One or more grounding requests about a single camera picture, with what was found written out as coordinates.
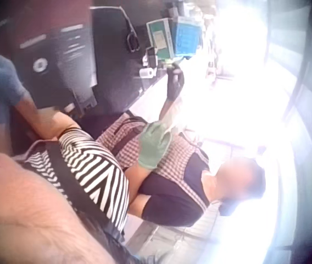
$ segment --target apron strap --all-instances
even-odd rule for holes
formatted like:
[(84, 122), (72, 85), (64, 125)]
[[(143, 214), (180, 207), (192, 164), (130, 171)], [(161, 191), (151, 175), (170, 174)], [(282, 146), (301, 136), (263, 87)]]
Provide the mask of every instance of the apron strap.
[(46, 149), (55, 174), (71, 201), (73, 208), (77, 210), (77, 215), (79, 217), (83, 215), (89, 216), (93, 224), (100, 225), (105, 232), (109, 233), (116, 240), (120, 242), (124, 241), (122, 234), (116, 226), (113, 225), (106, 214), (89, 198), (88, 194), (84, 192), (82, 186), (75, 179), (62, 157), (59, 143), (57, 141), (48, 141), (46, 142)]

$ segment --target woman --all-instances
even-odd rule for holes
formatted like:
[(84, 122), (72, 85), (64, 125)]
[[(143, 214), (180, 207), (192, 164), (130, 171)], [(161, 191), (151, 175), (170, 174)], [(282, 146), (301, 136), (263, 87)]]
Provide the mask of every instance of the woman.
[(12, 62), (0, 56), (2, 151), (8, 103), (42, 140), (15, 159), (0, 154), (0, 263), (146, 263), (118, 242), (129, 207), (128, 178), (157, 167), (170, 134), (158, 123), (148, 126), (138, 162), (123, 172), (67, 115), (39, 111)]
[[(174, 64), (168, 69), (167, 99), (159, 120), (183, 85), (183, 73)], [(147, 126), (141, 117), (129, 111), (115, 116), (90, 116), (84, 117), (81, 125), (112, 152), (123, 170), (129, 170), (138, 159), (138, 141)], [(212, 202), (221, 202), (220, 213), (229, 215), (240, 201), (262, 197), (265, 173), (255, 160), (233, 158), (217, 172), (211, 172), (208, 164), (208, 156), (184, 134), (173, 135), (158, 167), (145, 177), (135, 174), (130, 178), (129, 212), (163, 226), (192, 226)]]

